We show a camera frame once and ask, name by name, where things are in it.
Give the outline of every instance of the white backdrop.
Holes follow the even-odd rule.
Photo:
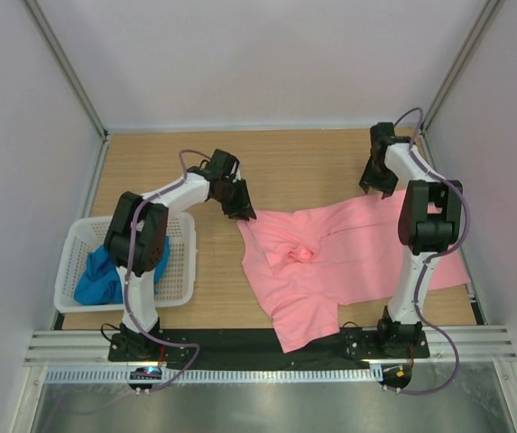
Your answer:
[[[473,214],[466,258],[485,313],[517,350],[517,2],[505,2],[429,129]]]
[[[0,0],[0,432],[16,409],[34,329],[99,137],[21,2]]]
[[[484,0],[40,0],[109,129],[370,124],[427,106]]]

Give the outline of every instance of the gray floor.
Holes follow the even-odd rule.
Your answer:
[[[415,366],[411,387],[427,389],[452,365]],[[463,364],[457,380],[429,397],[383,392],[377,383],[175,386],[122,397],[127,385],[46,385],[34,432],[340,433],[514,432],[492,364]]]

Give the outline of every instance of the white laundry basket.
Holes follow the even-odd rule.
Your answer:
[[[81,305],[74,300],[74,290],[86,270],[86,260],[106,237],[110,216],[83,218],[69,229],[61,253],[53,303],[61,313],[112,311],[124,309],[122,304]],[[168,221],[166,235],[170,238],[170,257],[162,279],[156,285],[154,304],[176,307],[192,297],[196,273],[196,230],[194,218],[187,213]]]

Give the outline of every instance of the pink shirt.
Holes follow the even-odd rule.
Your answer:
[[[392,296],[407,248],[397,235],[404,194],[293,213],[257,211],[256,220],[238,222],[246,278],[284,353],[337,333],[338,304]],[[465,267],[453,253],[441,259],[429,288],[466,282]]]

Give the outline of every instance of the pink garment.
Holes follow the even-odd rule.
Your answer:
[[[339,331],[338,304],[392,296],[402,267],[397,235],[405,191],[239,221],[242,266],[284,353]],[[468,282],[457,253],[441,259],[430,289]]]

